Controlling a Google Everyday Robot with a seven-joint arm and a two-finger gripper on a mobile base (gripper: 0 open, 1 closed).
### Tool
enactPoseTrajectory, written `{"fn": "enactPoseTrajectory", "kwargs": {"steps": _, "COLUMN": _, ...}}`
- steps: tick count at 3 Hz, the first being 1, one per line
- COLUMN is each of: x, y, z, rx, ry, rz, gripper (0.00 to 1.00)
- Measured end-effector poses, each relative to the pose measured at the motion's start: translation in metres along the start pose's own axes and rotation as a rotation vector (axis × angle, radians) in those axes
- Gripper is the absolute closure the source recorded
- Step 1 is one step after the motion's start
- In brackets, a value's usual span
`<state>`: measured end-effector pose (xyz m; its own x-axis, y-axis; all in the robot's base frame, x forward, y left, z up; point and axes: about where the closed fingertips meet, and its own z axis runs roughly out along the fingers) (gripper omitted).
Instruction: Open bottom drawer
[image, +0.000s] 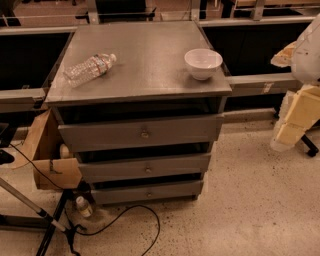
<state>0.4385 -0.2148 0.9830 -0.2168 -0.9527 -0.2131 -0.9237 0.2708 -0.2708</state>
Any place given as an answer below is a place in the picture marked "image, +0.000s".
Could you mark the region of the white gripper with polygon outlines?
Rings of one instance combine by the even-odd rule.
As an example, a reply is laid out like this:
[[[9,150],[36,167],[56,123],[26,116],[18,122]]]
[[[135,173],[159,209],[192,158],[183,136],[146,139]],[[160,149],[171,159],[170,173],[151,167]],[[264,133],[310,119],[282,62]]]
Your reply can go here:
[[[270,146],[278,152],[293,148],[320,120],[320,87],[303,85],[296,93],[288,91],[282,100]]]

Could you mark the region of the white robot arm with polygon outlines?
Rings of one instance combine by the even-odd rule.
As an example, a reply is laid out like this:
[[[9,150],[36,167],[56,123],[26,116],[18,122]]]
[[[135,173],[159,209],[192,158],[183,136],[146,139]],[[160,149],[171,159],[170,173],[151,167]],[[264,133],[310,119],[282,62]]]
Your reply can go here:
[[[288,91],[282,100],[270,146],[287,151],[320,120],[320,14],[272,59],[271,64],[291,68],[293,77],[303,86],[296,93]]]

